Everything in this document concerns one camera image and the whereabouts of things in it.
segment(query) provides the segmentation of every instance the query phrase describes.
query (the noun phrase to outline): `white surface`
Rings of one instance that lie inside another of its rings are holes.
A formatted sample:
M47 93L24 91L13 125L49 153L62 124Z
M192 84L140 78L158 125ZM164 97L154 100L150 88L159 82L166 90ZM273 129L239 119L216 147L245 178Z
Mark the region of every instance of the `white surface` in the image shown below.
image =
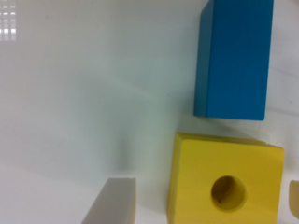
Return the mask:
M284 147L278 220L298 222L298 0L275 1L264 122L192 116L206 0L1 4L16 36L0 41L0 223L80 223L115 176L137 178L136 224L166 224L176 131Z
M136 179L110 178L82 224L134 224Z

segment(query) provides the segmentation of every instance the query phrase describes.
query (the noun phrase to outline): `yellow cube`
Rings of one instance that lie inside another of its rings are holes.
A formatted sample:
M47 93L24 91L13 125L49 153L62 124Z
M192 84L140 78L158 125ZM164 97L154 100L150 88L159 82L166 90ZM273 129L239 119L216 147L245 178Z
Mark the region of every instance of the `yellow cube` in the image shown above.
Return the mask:
M284 150L265 142L178 133L169 224L275 224Z

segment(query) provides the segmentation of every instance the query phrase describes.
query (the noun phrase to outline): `blue block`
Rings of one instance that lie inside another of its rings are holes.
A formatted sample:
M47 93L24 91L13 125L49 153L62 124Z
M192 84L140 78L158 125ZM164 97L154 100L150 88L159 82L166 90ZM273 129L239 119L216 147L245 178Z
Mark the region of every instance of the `blue block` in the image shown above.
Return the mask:
M273 0L210 0L201 14L194 115L263 120Z

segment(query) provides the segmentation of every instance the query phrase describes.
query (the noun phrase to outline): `wooden block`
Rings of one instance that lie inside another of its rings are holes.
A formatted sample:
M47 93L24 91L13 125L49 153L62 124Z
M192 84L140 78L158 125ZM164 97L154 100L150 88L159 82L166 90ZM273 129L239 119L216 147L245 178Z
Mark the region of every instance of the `wooden block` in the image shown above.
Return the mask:
M274 0L209 0L201 14L194 115L263 120Z
M178 133L169 224L276 224L283 160L265 142Z
M136 180L110 178L82 224L134 224Z
M299 181L290 182L289 206L292 214L299 218Z

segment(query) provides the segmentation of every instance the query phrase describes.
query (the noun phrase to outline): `circular hole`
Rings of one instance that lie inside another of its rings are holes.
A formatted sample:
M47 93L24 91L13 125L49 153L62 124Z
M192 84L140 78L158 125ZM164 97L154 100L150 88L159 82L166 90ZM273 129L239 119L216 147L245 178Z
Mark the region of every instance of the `circular hole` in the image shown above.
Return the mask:
M223 176L213 185L212 199L220 209L233 210L244 202L245 188L238 178Z

